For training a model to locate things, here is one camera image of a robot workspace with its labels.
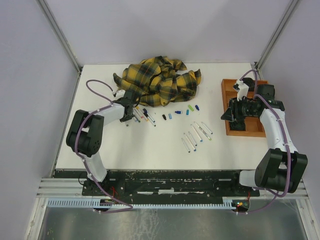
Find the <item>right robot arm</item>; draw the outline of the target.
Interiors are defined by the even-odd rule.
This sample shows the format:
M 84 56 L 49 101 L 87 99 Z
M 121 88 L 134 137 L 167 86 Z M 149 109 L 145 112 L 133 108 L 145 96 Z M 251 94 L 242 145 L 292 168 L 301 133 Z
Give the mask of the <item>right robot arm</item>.
M 247 117 L 258 118 L 264 128 L 268 151 L 255 170 L 242 170 L 239 178 L 229 183 L 231 193 L 242 195 L 248 187 L 265 189 L 278 197 L 294 193 L 308 164 L 305 154 L 294 146 L 285 121 L 285 107 L 275 98 L 271 84 L 257 86 L 256 94 L 249 98 L 250 89 L 237 80 L 233 89 L 237 96 L 229 104 L 221 119 L 236 127 L 244 127 Z

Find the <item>yellow cap marker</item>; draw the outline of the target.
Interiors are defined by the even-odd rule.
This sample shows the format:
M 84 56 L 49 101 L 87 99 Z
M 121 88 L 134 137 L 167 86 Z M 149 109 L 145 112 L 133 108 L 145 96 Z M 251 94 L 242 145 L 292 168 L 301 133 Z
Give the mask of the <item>yellow cap marker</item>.
M 145 114 L 143 113 L 143 111 L 138 107 L 136 106 L 135 109 L 137 110 L 137 112 L 140 114 L 141 118 L 144 119 L 146 122 L 149 121 L 148 117 L 145 116 Z

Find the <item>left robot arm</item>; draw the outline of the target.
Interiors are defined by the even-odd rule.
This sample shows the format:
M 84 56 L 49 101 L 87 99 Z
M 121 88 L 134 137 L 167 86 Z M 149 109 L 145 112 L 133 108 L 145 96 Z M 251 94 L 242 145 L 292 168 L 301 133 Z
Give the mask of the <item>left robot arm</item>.
M 139 95 L 130 90 L 119 90 L 115 96 L 118 99 L 92 112 L 77 110 L 66 137 L 67 146 L 84 163 L 88 178 L 95 180 L 93 189 L 99 195 L 106 195 L 111 189 L 111 183 L 105 179 L 108 171 L 99 153 L 104 126 L 114 121 L 124 123 L 131 120 L 135 116 L 134 107 L 140 100 Z

